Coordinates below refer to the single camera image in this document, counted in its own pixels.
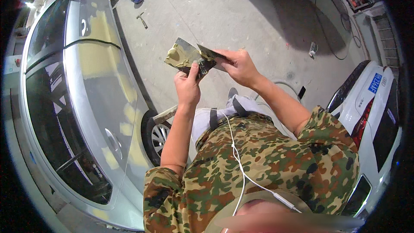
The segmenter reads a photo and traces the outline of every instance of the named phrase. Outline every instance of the camouflage shirt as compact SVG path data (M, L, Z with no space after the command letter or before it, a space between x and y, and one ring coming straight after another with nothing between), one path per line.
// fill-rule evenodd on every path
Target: camouflage shirt
M270 117L250 112L229 117L245 173L261 186L294 194L313 213L340 214L359 171L355 143L343 125L321 107L313 109L297 141ZM198 154L180 177L168 168L146 173L147 232L204 232L214 216L241 195L243 175L233 157L227 120L196 142ZM246 180L244 194L264 191Z

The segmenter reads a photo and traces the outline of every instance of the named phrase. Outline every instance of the hammer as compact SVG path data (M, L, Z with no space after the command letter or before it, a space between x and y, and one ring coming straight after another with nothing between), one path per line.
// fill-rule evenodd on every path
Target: hammer
M145 23L145 21L142 19L142 17L141 17L141 15L143 14L143 12L142 13L140 13L140 15L139 16L137 16L137 19L138 18L140 18L141 19L141 22L142 22L142 24L144 25L144 27L147 29L148 28L148 26L147 26L147 24Z

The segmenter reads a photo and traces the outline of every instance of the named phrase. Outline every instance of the red taillight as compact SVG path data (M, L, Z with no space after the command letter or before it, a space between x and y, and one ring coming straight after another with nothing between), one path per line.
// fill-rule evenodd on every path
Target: red taillight
M374 102L374 98L369 101L367 104L364 113L362 114L359 121L356 123L354 130L352 131L351 137L353 138L356 148L359 149L359 145L361 143L362 134L365 130L366 121L368 120L369 112L371 111L372 103Z

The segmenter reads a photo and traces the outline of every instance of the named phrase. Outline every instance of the blue license plate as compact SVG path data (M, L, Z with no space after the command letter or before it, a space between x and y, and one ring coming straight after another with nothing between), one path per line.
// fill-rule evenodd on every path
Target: blue license plate
M375 76L374 76L374 78L373 78L373 80L371 82L371 85L369 85L368 90L370 90L371 92L373 92L374 94L376 94L377 93L378 86L380 85L380 82L381 82L381 78L382 77L383 77L382 75L380 75L378 73L375 73Z

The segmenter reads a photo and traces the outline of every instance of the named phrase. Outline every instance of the man's left hand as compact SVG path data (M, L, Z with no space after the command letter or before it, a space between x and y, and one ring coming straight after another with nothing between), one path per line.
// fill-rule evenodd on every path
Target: man's left hand
M174 77L177 95L179 97L179 106L191 110L197 106L200 101L199 81L196 81L198 74L198 64L193 63L189 75L180 71Z

